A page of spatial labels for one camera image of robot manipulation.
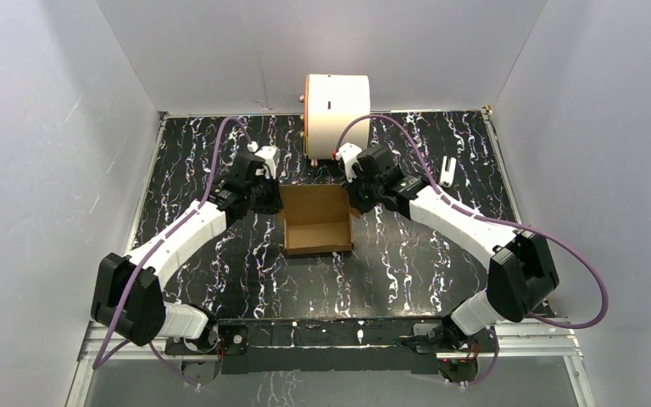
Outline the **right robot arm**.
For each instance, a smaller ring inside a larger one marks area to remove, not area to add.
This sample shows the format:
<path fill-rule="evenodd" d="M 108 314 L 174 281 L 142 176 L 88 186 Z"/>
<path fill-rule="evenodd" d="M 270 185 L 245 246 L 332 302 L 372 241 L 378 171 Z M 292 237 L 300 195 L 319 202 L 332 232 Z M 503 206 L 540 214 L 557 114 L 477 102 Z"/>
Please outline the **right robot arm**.
<path fill-rule="evenodd" d="M 334 157 L 344 169 L 342 187 L 353 209 L 364 214 L 380 204 L 444 235 L 487 270 L 485 288 L 445 315 L 430 342 L 464 351 L 479 331 L 500 321 L 522 321 L 559 285 L 543 236 L 478 220 L 463 204 L 446 202 L 427 176 L 405 175 L 389 148 L 346 143 Z"/>

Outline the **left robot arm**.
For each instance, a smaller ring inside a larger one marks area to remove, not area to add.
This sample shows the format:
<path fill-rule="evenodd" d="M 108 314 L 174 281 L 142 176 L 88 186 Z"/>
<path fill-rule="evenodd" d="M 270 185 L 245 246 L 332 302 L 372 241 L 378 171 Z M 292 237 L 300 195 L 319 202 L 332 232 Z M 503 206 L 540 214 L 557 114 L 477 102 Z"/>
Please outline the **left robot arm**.
<path fill-rule="evenodd" d="M 215 349 L 220 332 L 214 313 L 195 304 L 167 303 L 163 290 L 202 246 L 248 213 L 282 210 L 275 172 L 279 156 L 272 146 L 239 153 L 207 199 L 192 202 L 173 224 L 127 254 L 105 256 L 98 266 L 91 318 L 136 346 L 178 337 L 199 353 Z"/>

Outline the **brown cardboard box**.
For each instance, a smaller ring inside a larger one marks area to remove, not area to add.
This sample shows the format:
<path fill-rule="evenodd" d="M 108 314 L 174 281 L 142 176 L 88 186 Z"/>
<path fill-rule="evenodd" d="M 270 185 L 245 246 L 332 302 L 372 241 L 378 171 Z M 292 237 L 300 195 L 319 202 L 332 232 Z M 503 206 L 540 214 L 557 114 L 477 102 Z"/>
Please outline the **brown cardboard box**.
<path fill-rule="evenodd" d="M 278 218 L 284 228 L 287 256 L 353 251 L 355 213 L 343 187 L 282 185 L 280 195 L 283 209 Z"/>

